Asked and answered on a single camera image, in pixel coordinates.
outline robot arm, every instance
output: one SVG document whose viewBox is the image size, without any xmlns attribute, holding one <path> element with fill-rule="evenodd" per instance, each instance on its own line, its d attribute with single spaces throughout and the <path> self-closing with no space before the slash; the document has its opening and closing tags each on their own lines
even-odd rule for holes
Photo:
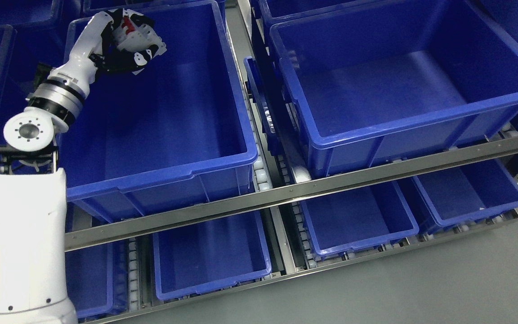
<svg viewBox="0 0 518 324">
<path fill-rule="evenodd" d="M 140 72 L 166 51 L 153 21 L 132 10 L 93 16 L 70 52 L 22 113 L 4 126 L 0 146 L 0 323 L 74 324 L 64 256 L 66 176 L 57 133 L 78 117 L 98 73 Z M 37 173 L 14 175 L 14 162 Z M 42 174 L 39 167 L 48 165 Z"/>
<path fill-rule="evenodd" d="M 152 58 L 163 54 L 166 45 L 153 25 L 146 16 L 127 9 L 93 16 L 68 62 L 52 70 L 23 113 L 6 123 L 4 137 L 9 145 L 24 152 L 45 148 L 55 133 L 65 133 L 77 119 L 98 72 L 138 73 Z"/>
</svg>

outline shelving rack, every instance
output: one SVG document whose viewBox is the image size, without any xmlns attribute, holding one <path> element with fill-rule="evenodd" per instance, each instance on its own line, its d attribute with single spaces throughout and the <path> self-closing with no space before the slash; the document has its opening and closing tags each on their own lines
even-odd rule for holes
<svg viewBox="0 0 518 324">
<path fill-rule="evenodd" d="M 238 8 L 241 11 L 247 35 L 249 36 L 249 44 L 251 45 L 254 41 L 263 41 L 262 31 L 256 22 L 253 21 L 253 13 L 251 12 L 248 0 L 239 0 Z M 228 39 L 230 39 L 233 56 L 237 59 L 229 31 Z M 266 55 L 266 53 L 254 54 L 255 56 Z M 245 89 L 245 82 L 241 77 L 240 71 L 239 79 L 242 89 Z M 401 252 L 408 252 L 417 248 L 424 248 L 426 246 L 460 239 L 467 235 L 476 234 L 485 230 L 493 230 L 504 225 L 512 224 L 518 220 L 518 210 L 509 211 L 500 217 L 487 220 L 481 224 L 457 227 L 452 231 L 442 234 L 407 238 L 393 247 L 381 246 L 374 250 L 343 254 L 342 256 L 325 261 L 317 261 L 313 258 L 313 255 L 309 253 L 308 248 L 305 248 L 304 244 L 302 244 L 301 232 L 304 228 L 302 227 L 300 209 L 297 205 L 298 201 L 427 172 L 444 170 L 446 168 L 473 162 L 480 162 L 491 158 L 511 156 L 518 153 L 518 137 L 496 139 L 466 148 L 394 162 L 365 170 L 335 175 L 329 178 L 312 180 L 306 171 L 304 160 L 300 155 L 300 150 L 297 147 L 297 141 L 293 138 L 293 134 L 284 131 L 278 133 L 285 154 L 284 156 L 271 156 L 267 151 L 267 140 L 260 131 L 260 112 L 257 110 L 255 104 L 251 102 L 250 96 L 247 93 L 245 93 L 245 98 L 248 98 L 246 104 L 247 109 L 250 111 L 251 123 L 255 128 L 255 133 L 259 136 L 263 163 L 268 169 L 268 175 L 271 176 L 270 181 L 274 188 L 221 201 L 125 220 L 119 223 L 84 228 L 67 233 L 65 236 L 66 251 L 136 238 L 136 251 L 134 255 L 137 258 L 138 290 L 134 293 L 136 293 L 138 297 L 138 307 L 134 307 L 135 310 L 93 320 L 90 323 L 115 322 L 123 318 L 131 318 L 150 312 L 162 311 L 186 303 L 218 297 L 226 293 L 235 293 L 320 271 L 353 265 L 355 263 Z M 276 100 L 279 99 L 267 96 L 268 105 Z M 281 116 L 278 117 L 276 111 L 273 111 L 272 115 L 275 115 L 273 116 L 273 121 L 276 129 L 281 129 L 281 127 L 277 127 L 277 123 L 282 122 Z M 289 184 L 290 177 L 295 180 L 295 184 Z M 263 212 L 263 223 L 270 246 L 273 266 L 273 271 L 270 276 L 251 283 L 242 283 L 236 287 L 221 289 L 194 297 L 185 297 L 180 300 L 165 303 L 154 297 L 151 270 L 152 253 L 150 251 L 150 236 L 148 236 L 148 234 L 256 210 L 262 210 Z"/>
</svg>

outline shelf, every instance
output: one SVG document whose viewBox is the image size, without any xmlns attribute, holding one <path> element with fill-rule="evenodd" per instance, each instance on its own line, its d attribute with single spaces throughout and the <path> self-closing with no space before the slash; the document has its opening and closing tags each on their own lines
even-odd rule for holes
<svg viewBox="0 0 518 324">
<path fill-rule="evenodd" d="M 247 0 L 239 0 L 238 3 L 239 10 L 241 11 L 245 27 L 247 29 L 249 41 L 253 41 L 253 37 L 255 37 L 255 41 L 261 41 L 260 38 L 262 36 L 260 31 L 255 29 L 255 32 L 253 32 L 254 26 L 253 21 L 251 21 L 249 2 Z M 240 71 L 239 78 L 242 88 L 244 89 L 244 82 L 241 78 Z M 268 98 L 268 104 L 271 100 L 277 99 Z M 260 120 L 257 117 L 259 116 L 257 107 L 251 103 L 250 100 L 247 100 L 246 104 L 247 108 L 253 112 L 251 115 L 251 122 L 254 123 L 253 127 L 256 130 L 260 130 L 261 125 Z M 274 116 L 274 122 L 277 123 L 285 121 L 282 118 Z M 271 182 L 275 188 L 221 201 L 186 207 L 175 211 L 166 211 L 164 213 L 157 213 L 137 219 L 125 220 L 119 223 L 83 228 L 66 234 L 66 251 L 78 250 L 88 246 L 95 246 L 122 239 L 135 238 L 138 236 L 143 236 L 138 238 L 139 246 L 148 247 L 150 246 L 149 242 L 144 242 L 144 240 L 146 240 L 145 235 L 147 234 L 236 215 L 238 213 L 268 209 L 268 212 L 265 212 L 263 217 L 264 222 L 268 223 L 265 226 L 265 230 L 266 232 L 271 231 L 271 233 L 268 234 L 268 237 L 270 237 L 271 240 L 268 241 L 271 242 L 272 249 L 275 251 L 274 253 L 277 254 L 276 261 L 274 260 L 273 262 L 280 262 L 281 266 L 274 266 L 274 269 L 277 270 L 274 270 L 271 277 L 261 279 L 260 281 L 238 285 L 236 287 L 205 295 L 186 297 L 185 299 L 162 303 L 153 299 L 152 294 L 150 293 L 149 286 L 152 284 L 152 281 L 148 278 L 148 273 L 150 273 L 151 267 L 148 260 L 146 260 L 150 257 L 150 253 L 145 249 L 139 250 L 140 268 L 142 269 L 142 271 L 140 271 L 140 286 L 142 289 L 140 290 L 139 310 L 94 320 L 90 323 L 99 324 L 115 322 L 124 318 L 131 318 L 133 316 L 181 306 L 193 301 L 218 297 L 226 293 L 236 293 L 238 291 L 271 283 L 278 283 L 280 281 L 294 279 L 320 271 L 331 270 L 337 267 L 352 265 L 401 252 L 408 252 L 417 248 L 424 248 L 426 246 L 464 238 L 467 235 L 476 234 L 486 230 L 493 230 L 507 224 L 512 224 L 518 220 L 518 210 L 510 211 L 503 214 L 501 217 L 497 217 L 495 220 L 487 220 L 487 222 L 469 226 L 469 230 L 467 231 L 464 229 L 462 230 L 461 228 L 456 228 L 449 232 L 435 234 L 435 236 L 417 236 L 407 238 L 401 244 L 393 248 L 385 246 L 377 250 L 351 253 L 339 258 L 310 263 L 309 258 L 304 255 L 304 251 L 300 250 L 297 252 L 298 249 L 295 246 L 298 245 L 296 240 L 297 237 L 300 236 L 300 233 L 297 230 L 298 228 L 296 228 L 296 215 L 293 212 L 293 207 L 298 201 L 346 191 L 348 189 L 374 185 L 376 183 L 407 178 L 409 176 L 424 174 L 427 172 L 462 166 L 473 162 L 480 162 L 491 158 L 500 158 L 517 154 L 518 137 L 498 139 L 496 141 L 450 150 L 448 152 L 412 158 L 365 170 L 312 180 L 308 172 L 306 172 L 307 169 L 305 168 L 305 163 L 300 154 L 298 145 L 296 145 L 296 141 L 293 138 L 294 135 L 278 133 L 284 147 L 285 156 L 281 158 L 278 157 L 276 159 L 267 151 L 265 136 L 261 134 L 260 131 L 257 131 L 257 135 L 261 141 L 260 149 L 263 151 L 263 162 L 270 169 L 269 174 L 272 175 Z M 284 164 L 288 169 L 286 170 L 286 173 L 293 177 L 297 182 L 296 184 L 285 184 L 286 181 L 284 176 L 281 175 L 282 166 L 280 163 L 282 160 L 285 161 Z"/>
</svg>

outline stainless steel beam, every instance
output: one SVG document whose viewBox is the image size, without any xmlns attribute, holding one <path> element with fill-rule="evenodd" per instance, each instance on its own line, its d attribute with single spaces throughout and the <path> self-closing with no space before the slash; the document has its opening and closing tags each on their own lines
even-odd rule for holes
<svg viewBox="0 0 518 324">
<path fill-rule="evenodd" d="M 412 158 L 401 162 L 375 166 L 365 170 L 328 178 L 292 184 L 259 193 L 250 193 L 220 201 L 166 211 L 137 219 L 125 220 L 65 234 L 66 251 L 152 234 L 185 225 L 218 219 L 263 208 L 293 203 L 321 195 L 346 191 L 376 183 L 444 170 L 500 158 L 518 153 L 518 137 L 469 146 L 467 148 Z"/>
</svg>

